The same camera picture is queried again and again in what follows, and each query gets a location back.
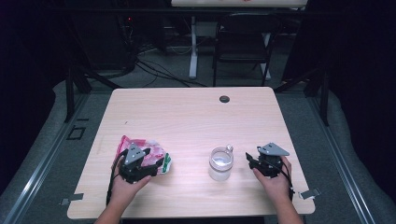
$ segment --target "human arm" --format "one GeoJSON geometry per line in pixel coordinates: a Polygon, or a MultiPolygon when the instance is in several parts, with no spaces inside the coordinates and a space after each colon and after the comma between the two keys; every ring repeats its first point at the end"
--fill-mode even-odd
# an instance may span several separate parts
{"type": "Polygon", "coordinates": [[[95,221],[96,224],[119,223],[122,213],[134,199],[136,193],[143,187],[145,187],[151,179],[151,176],[148,175],[134,184],[126,182],[122,179],[120,175],[118,175],[118,173],[120,172],[121,161],[122,160],[119,160],[116,167],[116,175],[114,175],[115,177],[113,182],[113,188],[111,190],[112,193],[110,202],[108,203],[102,214],[99,216],[99,218],[95,221]]]}
{"type": "MultiPolygon", "coordinates": [[[[291,175],[291,164],[286,157],[281,157],[283,163],[282,170],[285,174],[291,175]]],[[[282,174],[274,178],[267,178],[256,168],[253,169],[254,175],[262,183],[265,192],[273,203],[279,224],[300,224],[303,223],[294,205],[289,198],[289,180],[282,174]]]]}

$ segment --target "table leg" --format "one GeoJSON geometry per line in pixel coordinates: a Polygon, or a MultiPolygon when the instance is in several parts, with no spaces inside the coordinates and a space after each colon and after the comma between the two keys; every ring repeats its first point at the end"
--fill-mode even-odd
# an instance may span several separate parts
{"type": "MultiPolygon", "coordinates": [[[[268,41],[270,41],[270,35],[269,34],[263,34],[262,36],[264,38],[264,44],[265,44],[265,46],[267,46],[268,45],[268,41]]],[[[260,64],[260,68],[262,69],[262,75],[263,76],[264,76],[265,66],[267,66],[266,63],[261,63],[260,64]]],[[[270,70],[269,69],[268,69],[268,72],[267,72],[267,76],[265,77],[265,80],[266,81],[271,80],[271,75],[270,75],[270,70]]]]}
{"type": "Polygon", "coordinates": [[[190,62],[190,78],[197,78],[197,39],[195,33],[195,17],[191,17],[191,62],[190,62]]]}

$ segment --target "small round object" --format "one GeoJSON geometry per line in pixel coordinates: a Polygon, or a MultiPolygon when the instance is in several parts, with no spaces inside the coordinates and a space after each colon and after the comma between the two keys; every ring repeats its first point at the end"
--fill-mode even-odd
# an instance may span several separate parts
{"type": "Polygon", "coordinates": [[[228,96],[226,96],[226,95],[220,96],[219,99],[220,99],[220,101],[221,101],[222,103],[224,103],[224,104],[230,102],[230,97],[228,97],[228,96]]]}

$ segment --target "wooden table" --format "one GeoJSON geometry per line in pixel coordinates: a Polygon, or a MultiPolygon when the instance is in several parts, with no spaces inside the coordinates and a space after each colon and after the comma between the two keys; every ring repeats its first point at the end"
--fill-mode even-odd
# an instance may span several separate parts
{"type": "MultiPolygon", "coordinates": [[[[70,218],[97,218],[105,209],[110,167],[121,137],[157,141],[173,160],[169,173],[141,189],[123,217],[233,217],[275,213],[245,152],[274,142],[286,149],[295,191],[308,186],[274,92],[254,88],[118,89],[113,91],[70,204],[70,218]],[[229,103],[219,98],[226,95],[229,103]],[[233,145],[234,164],[224,182],[208,174],[215,147],[233,145]]],[[[299,214],[315,210],[294,195],[299,214]]]]}

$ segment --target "floor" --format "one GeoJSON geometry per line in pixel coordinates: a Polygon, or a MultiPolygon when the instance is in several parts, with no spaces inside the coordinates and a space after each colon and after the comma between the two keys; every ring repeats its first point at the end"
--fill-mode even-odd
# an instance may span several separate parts
{"type": "MultiPolygon", "coordinates": [[[[117,76],[115,71],[99,71],[124,88],[188,88],[210,87],[212,82],[213,39],[199,39],[198,75],[188,78],[190,64],[189,39],[168,44],[164,54],[156,49],[142,52],[136,69],[117,76]]],[[[282,84],[281,77],[293,43],[292,35],[283,35],[276,41],[270,66],[271,80],[266,86],[282,84]]],[[[260,69],[252,66],[223,65],[219,68],[219,86],[260,86],[260,69]]],[[[56,103],[37,137],[21,169],[0,198],[0,222],[5,223],[93,223],[94,220],[71,220],[67,217],[67,204],[62,199],[74,193],[79,174],[85,163],[101,116],[106,109],[111,89],[95,79],[89,79],[93,91],[81,94],[76,91],[76,114],[69,123],[66,116],[64,82],[54,88],[56,103]],[[70,141],[74,127],[84,127],[81,140],[70,141]]],[[[318,117],[318,99],[305,98],[299,83],[276,98],[282,110],[290,137],[295,145],[305,178],[311,189],[319,188],[322,194],[314,202],[314,214],[302,216],[305,223],[391,223],[396,209],[387,199],[356,157],[350,144],[347,122],[337,98],[329,100],[330,126],[318,117]]],[[[275,216],[256,217],[254,222],[276,223],[275,216]]],[[[233,219],[234,223],[242,222],[233,219]]]]}

